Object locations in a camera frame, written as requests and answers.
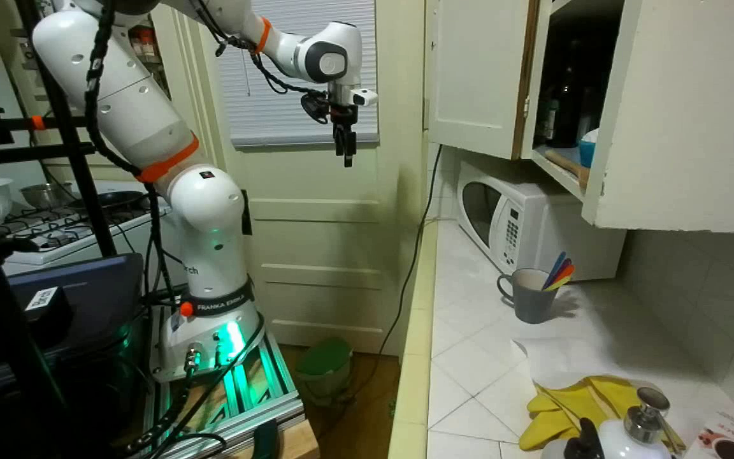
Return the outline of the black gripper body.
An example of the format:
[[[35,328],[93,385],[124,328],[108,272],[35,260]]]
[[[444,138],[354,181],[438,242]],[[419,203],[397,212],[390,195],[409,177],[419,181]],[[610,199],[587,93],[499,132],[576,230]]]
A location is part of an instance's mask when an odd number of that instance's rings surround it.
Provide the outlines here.
[[[349,103],[333,103],[331,123],[333,123],[336,156],[345,160],[345,166],[351,166],[351,158],[358,152],[358,132],[354,132],[358,109]]]

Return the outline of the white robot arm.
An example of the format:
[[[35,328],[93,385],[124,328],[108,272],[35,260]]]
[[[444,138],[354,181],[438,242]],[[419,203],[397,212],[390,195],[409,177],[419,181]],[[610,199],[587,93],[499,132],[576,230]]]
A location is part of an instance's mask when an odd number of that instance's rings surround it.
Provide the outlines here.
[[[223,167],[201,158],[198,135],[122,35],[161,3],[246,49],[265,75],[282,73],[307,112],[333,128],[341,158],[358,152],[354,123],[376,92],[363,83],[358,24],[331,21],[311,35],[295,35],[275,27],[252,0],[72,0],[35,22],[33,49],[66,101],[85,114],[93,138],[178,217],[187,299],[198,307],[220,307],[248,288],[246,199]]]

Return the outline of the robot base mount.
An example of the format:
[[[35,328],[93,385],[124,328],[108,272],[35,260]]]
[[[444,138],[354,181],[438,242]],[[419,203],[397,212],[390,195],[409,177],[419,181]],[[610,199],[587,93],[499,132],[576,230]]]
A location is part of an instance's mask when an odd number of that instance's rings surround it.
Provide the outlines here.
[[[141,459],[211,459],[303,417],[303,401],[265,318],[246,301],[198,315],[183,301],[152,314],[152,403]]]

